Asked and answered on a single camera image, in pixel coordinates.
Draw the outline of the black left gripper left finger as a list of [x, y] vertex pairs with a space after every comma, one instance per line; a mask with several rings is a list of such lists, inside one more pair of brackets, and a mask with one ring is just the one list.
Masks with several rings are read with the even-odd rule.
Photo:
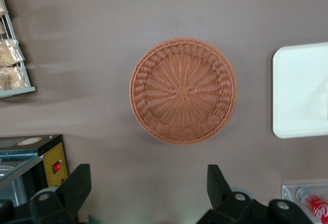
[[21, 206], [2, 199], [1, 223], [78, 223], [91, 188], [90, 165], [80, 164], [57, 189], [43, 189]]

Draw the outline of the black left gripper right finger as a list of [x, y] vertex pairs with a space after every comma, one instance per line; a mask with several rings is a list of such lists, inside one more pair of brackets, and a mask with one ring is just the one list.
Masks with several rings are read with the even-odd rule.
[[273, 199], [267, 206], [232, 191], [217, 165], [208, 165], [207, 192], [212, 209], [207, 223], [312, 223], [295, 203]]

